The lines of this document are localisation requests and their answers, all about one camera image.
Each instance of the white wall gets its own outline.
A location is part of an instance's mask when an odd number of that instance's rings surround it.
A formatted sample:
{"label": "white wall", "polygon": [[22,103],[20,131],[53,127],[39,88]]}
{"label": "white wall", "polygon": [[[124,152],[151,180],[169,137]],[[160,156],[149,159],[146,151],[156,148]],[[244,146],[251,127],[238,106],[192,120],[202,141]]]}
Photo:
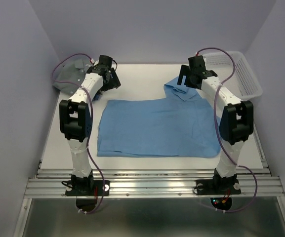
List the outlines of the white wall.
{"label": "white wall", "polygon": [[285,190],[285,0],[277,0],[245,55],[263,88],[255,101],[261,143],[270,170],[280,175]]}
{"label": "white wall", "polygon": [[217,46],[244,52],[275,0],[30,0],[60,58],[185,62]]}
{"label": "white wall", "polygon": [[12,236],[56,102],[58,58],[27,0],[0,0],[0,237]]}

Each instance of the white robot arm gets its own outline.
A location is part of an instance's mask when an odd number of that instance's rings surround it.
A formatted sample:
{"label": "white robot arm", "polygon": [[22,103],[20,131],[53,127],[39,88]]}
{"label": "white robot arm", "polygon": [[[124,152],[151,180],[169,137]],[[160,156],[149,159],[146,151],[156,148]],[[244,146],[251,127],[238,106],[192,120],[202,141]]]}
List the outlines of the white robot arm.
{"label": "white robot arm", "polygon": [[112,61],[111,57],[101,55],[98,63],[88,69],[81,87],[68,100],[62,100],[59,104],[60,131],[68,140],[73,163],[71,180],[66,184],[71,189],[66,192],[67,196],[92,192],[94,181],[87,155],[92,115],[87,102],[97,93],[121,85],[112,68]]}
{"label": "white robot arm", "polygon": [[204,91],[212,100],[220,87],[216,103],[216,106],[223,111],[219,134],[223,147],[232,159],[230,160],[221,150],[220,161],[213,179],[196,181],[197,194],[220,195],[226,190],[231,190],[231,194],[240,194],[236,165],[244,141],[253,133],[253,104],[236,97],[221,84],[214,71],[206,70],[203,56],[191,57],[188,61],[189,66],[181,67],[178,84],[181,85],[183,78],[186,77],[184,84],[187,87]]}

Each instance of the bolt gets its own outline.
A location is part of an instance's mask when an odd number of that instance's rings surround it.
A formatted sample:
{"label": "bolt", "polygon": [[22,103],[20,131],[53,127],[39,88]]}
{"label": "bolt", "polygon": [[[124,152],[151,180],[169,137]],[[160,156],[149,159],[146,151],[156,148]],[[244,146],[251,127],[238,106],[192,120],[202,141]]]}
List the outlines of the bolt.
{"label": "bolt", "polygon": [[107,192],[108,190],[109,190],[109,186],[107,184],[105,184],[105,192]]}
{"label": "bolt", "polygon": [[235,183],[235,184],[233,185],[233,188],[234,188],[235,190],[239,190],[239,189],[240,189],[240,184]]}
{"label": "bolt", "polygon": [[203,184],[201,184],[201,183],[197,184],[197,189],[199,191],[202,191],[203,190]]}

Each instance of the white tabletop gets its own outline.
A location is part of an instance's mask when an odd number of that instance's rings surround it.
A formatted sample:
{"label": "white tabletop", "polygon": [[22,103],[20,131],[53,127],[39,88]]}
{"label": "white tabletop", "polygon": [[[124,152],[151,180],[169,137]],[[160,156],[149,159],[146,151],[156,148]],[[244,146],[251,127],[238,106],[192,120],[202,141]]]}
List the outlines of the white tabletop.
{"label": "white tabletop", "polygon": [[[219,161],[219,155],[215,158],[190,158],[190,157],[163,157],[163,158],[128,158],[128,157],[97,157],[98,125],[106,107],[111,99],[121,100],[153,100],[165,98],[163,85],[179,74],[181,65],[119,65],[117,74],[121,82],[118,89],[105,92],[98,101],[93,103],[94,119],[93,130],[90,138],[90,152],[101,169],[214,169]],[[223,79],[231,70],[214,69],[219,78]],[[226,85],[236,90],[235,84]],[[70,96],[60,93],[55,109],[52,125],[49,131],[46,147],[42,156],[41,169],[72,169],[70,148],[59,126],[59,103]],[[239,164],[253,169],[262,168],[261,155],[259,153],[255,134],[251,135],[239,157]]]}

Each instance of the blue towel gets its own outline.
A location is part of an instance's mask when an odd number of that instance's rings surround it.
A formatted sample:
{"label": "blue towel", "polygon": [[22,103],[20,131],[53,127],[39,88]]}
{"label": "blue towel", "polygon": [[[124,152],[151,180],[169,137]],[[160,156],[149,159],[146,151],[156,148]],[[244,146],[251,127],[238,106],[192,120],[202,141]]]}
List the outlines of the blue towel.
{"label": "blue towel", "polygon": [[104,157],[215,157],[220,152],[213,110],[197,91],[164,86],[165,99],[110,100],[97,141]]}
{"label": "blue towel", "polygon": [[201,99],[198,92],[184,85],[185,76],[183,77],[182,84],[177,84],[178,78],[174,78],[164,85],[164,91],[167,98],[176,98],[183,101],[191,101]]}

